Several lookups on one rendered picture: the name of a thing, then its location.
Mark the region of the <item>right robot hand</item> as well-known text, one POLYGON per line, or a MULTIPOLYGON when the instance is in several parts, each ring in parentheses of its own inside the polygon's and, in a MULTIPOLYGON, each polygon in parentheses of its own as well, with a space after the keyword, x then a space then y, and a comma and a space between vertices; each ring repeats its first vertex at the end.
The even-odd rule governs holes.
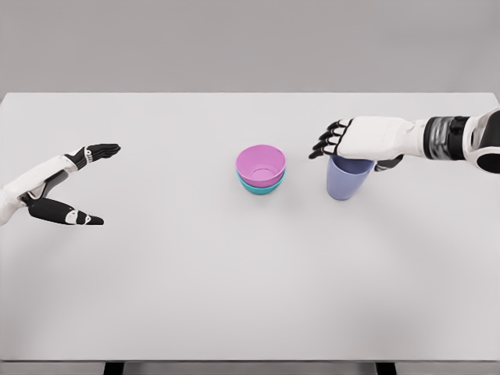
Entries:
POLYGON ((371 160, 377 172, 396 167, 406 155, 423 157, 423 125, 398 117, 357 116, 336 120, 312 147, 310 159, 336 155, 371 160))

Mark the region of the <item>teal bowl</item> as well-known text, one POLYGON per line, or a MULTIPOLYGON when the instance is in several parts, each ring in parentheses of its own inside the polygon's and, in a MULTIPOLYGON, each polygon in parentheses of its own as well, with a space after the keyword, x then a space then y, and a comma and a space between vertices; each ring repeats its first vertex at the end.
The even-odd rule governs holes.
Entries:
POLYGON ((236 172, 237 174, 237 178, 239 180, 239 182, 241 183, 241 185, 247 190, 249 191, 250 193, 254 194, 254 195, 267 195, 269 194, 270 192, 276 190, 280 184, 282 183, 284 177, 286 176, 286 170, 284 170, 284 172, 282 173, 282 175, 280 176, 280 179, 275 183, 275 184, 272 184, 270 185, 269 187, 255 187, 255 186, 252 186, 250 184, 247 184, 243 178, 241 177, 240 173, 239 172, 236 172))

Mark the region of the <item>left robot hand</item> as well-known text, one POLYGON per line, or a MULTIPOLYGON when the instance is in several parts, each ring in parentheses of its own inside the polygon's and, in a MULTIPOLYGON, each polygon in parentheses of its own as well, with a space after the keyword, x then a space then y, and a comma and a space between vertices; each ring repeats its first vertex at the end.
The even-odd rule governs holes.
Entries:
POLYGON ((57 155, 35 166, 2 188, 6 188, 16 198, 16 212, 26 208, 33 218, 67 226, 102 226, 102 218, 50 199, 48 193, 71 173, 100 159, 109 159, 120 149, 118 144, 84 146, 74 153, 57 155))

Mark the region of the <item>pink bowl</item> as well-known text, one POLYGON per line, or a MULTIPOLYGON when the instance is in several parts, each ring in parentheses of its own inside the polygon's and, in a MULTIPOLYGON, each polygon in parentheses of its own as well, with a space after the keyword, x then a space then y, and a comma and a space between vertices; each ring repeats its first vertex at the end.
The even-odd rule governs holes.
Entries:
POLYGON ((286 158, 279 148, 272 145, 253 145, 238 154, 235 166, 246 184, 267 188, 282 178, 286 158))

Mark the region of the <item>lavender blue cup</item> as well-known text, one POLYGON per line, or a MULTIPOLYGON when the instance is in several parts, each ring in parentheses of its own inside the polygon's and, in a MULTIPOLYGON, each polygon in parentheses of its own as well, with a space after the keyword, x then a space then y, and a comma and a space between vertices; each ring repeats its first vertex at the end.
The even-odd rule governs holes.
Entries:
POLYGON ((375 162, 332 155, 327 164, 327 192, 336 200, 350 199, 362 186, 375 162))

